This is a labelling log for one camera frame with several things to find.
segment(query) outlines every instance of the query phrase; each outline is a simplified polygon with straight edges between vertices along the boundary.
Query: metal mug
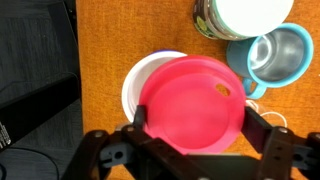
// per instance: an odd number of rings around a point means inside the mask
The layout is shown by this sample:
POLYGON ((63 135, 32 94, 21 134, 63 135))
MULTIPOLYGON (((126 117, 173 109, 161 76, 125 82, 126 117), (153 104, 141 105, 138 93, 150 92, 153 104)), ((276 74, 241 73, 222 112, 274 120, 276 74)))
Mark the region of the metal mug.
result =
POLYGON ((227 48, 229 66, 243 77, 246 96, 262 97, 267 88, 279 88, 299 79, 313 56, 310 34, 301 26, 283 23, 274 31, 243 41, 231 41, 227 48))

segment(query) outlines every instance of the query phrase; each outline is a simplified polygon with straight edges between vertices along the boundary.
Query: black floor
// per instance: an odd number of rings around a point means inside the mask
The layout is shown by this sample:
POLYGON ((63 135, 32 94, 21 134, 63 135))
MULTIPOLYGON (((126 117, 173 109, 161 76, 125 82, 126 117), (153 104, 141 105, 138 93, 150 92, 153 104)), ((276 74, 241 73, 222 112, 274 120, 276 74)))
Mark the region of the black floor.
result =
MULTIPOLYGON (((47 9, 54 2, 57 1, 0 0, 0 104, 74 74, 47 9)), ((74 1, 66 4, 75 9, 74 1)), ((45 153, 57 164, 61 175, 81 137, 78 100, 14 147, 45 153)), ((31 151, 8 149, 0 154, 1 164, 7 171, 7 179, 57 178, 54 163, 31 151)))

